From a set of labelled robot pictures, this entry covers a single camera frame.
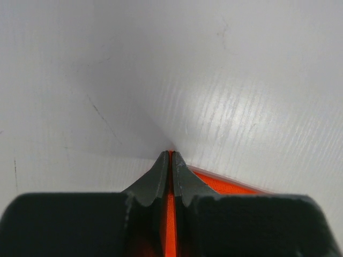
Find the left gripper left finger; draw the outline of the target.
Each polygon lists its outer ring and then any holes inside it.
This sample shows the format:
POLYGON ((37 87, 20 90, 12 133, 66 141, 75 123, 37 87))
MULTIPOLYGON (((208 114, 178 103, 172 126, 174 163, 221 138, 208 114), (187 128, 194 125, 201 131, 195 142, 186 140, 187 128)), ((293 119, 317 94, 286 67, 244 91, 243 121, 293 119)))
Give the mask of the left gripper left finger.
POLYGON ((121 192, 26 193, 1 218, 1 256, 163 256, 169 153, 121 192))

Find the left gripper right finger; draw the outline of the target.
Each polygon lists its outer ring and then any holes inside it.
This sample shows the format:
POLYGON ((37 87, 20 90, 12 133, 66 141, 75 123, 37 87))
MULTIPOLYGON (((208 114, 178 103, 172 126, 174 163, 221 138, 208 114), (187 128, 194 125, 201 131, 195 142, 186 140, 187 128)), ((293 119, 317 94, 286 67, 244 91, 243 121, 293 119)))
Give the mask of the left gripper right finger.
POLYGON ((306 195, 220 194, 171 158, 178 256, 342 256, 306 195))

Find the orange t shirt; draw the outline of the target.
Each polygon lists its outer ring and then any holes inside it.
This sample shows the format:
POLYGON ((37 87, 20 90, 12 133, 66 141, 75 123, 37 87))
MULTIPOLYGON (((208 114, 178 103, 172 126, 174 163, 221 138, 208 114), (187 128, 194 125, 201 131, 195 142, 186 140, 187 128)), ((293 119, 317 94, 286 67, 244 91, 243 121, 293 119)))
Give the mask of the orange t shirt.
MULTIPOLYGON (((258 194, 261 190, 243 185, 241 183, 229 180, 212 174, 208 171, 189 166, 190 170, 195 173, 209 187, 220 194, 258 194)), ((177 219, 176 219, 176 195, 174 193, 174 181, 172 167, 168 168, 168 193, 165 210, 165 221, 163 222, 164 232, 163 251, 164 256, 179 256, 177 249, 177 219)))

